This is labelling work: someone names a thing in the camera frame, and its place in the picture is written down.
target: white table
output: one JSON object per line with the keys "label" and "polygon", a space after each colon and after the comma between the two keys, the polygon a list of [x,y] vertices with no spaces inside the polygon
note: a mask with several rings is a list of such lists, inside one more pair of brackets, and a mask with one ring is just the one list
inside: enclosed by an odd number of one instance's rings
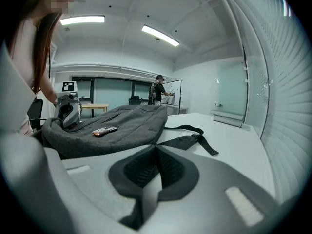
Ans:
{"label": "white table", "polygon": [[[195,144],[186,152],[222,161],[260,185],[275,198],[272,169],[262,142],[252,126],[234,127],[213,121],[213,116],[184,114],[168,116],[166,127],[191,125],[204,131],[210,146],[219,152],[211,156],[200,144]],[[187,130],[164,130],[158,143],[191,135]]]}

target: glass wall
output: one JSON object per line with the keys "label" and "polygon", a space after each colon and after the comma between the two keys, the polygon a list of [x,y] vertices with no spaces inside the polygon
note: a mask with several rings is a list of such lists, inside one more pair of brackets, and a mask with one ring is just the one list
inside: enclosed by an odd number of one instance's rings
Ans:
{"label": "glass wall", "polygon": [[[108,111],[122,105],[129,105],[131,96],[139,96],[141,104],[148,103],[148,92],[151,83],[100,77],[72,77],[77,82],[79,98],[82,104],[109,104]],[[82,110],[81,119],[89,119],[103,114],[103,110]]]}
{"label": "glass wall", "polygon": [[218,101],[222,106],[216,110],[245,115],[247,103],[247,73],[240,60],[221,63],[217,69]]}
{"label": "glass wall", "polygon": [[[90,98],[91,97],[91,80],[77,81],[78,96]],[[91,110],[82,110],[81,120],[92,118]]]}
{"label": "glass wall", "polygon": [[261,137],[268,111],[269,84],[265,57],[258,36],[246,14],[233,0],[228,0],[234,12],[248,61],[249,105],[245,124],[254,127]]}
{"label": "glass wall", "polygon": [[135,96],[139,96],[140,99],[148,99],[148,91],[150,84],[135,82]]}
{"label": "glass wall", "polygon": [[[130,80],[96,78],[94,83],[94,103],[109,104],[108,110],[128,105],[131,97],[132,82]],[[95,110],[95,116],[103,114],[103,110]]]}

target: black office chair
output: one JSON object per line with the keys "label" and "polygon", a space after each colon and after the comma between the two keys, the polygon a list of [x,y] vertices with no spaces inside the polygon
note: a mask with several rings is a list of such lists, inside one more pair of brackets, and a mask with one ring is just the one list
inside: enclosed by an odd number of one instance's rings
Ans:
{"label": "black office chair", "polygon": [[139,96],[131,96],[129,105],[141,105],[142,99]]}
{"label": "black office chair", "polygon": [[31,104],[27,114],[30,121],[30,126],[34,130],[40,130],[41,121],[45,119],[41,119],[41,112],[42,112],[43,100],[42,99],[35,99],[33,104]]}

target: fluorescent light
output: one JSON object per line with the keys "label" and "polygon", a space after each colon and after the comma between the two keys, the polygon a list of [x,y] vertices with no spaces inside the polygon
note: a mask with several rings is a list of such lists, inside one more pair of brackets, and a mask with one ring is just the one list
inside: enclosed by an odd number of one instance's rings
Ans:
{"label": "fluorescent light", "polygon": [[287,8],[286,0],[283,0],[283,4],[284,4],[284,16],[287,16],[288,8]]}
{"label": "fluorescent light", "polygon": [[75,18],[62,19],[60,21],[60,23],[62,25],[68,25],[68,24],[73,24],[73,23],[82,23],[82,22],[105,22],[105,16],[75,17]]}
{"label": "fluorescent light", "polygon": [[147,26],[147,25],[144,25],[143,28],[142,28],[142,31],[146,32],[146,33],[149,33],[155,37],[158,37],[160,39],[163,39],[164,41],[172,44],[174,47],[177,47],[180,43],[176,40],[174,40],[173,38],[165,35],[164,33],[156,30],[156,29],[153,29],[152,27],[150,26]]}

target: black t-shirt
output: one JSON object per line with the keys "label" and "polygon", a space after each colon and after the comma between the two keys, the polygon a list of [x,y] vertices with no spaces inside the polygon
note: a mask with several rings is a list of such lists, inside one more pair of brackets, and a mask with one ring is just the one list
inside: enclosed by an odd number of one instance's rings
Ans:
{"label": "black t-shirt", "polygon": [[155,89],[155,93],[156,93],[155,100],[161,102],[161,93],[166,92],[166,90],[164,89],[164,86],[161,83],[159,83],[154,87],[154,89]]}

